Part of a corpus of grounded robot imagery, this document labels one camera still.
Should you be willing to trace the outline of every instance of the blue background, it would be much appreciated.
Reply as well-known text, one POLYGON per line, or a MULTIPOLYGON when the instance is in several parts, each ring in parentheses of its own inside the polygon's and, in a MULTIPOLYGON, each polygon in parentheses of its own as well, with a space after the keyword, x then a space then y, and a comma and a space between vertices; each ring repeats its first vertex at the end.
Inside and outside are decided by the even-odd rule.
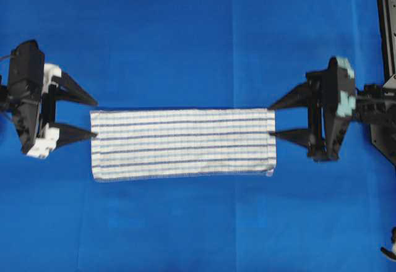
MULTIPOLYGON (((376 0, 0 0, 0 53, 36 38, 102 108, 268 106, 348 57, 382 83, 376 0)), ((8 63, 0 64, 6 81, 8 63)), ((89 128, 89 110, 58 104, 89 128)), ((277 129, 306 111, 277 113, 277 129)), ((98 184, 90 143, 45 161, 0 134, 0 271, 394 271, 395 170, 352 124, 337 163, 278 142, 273 177, 98 184)))

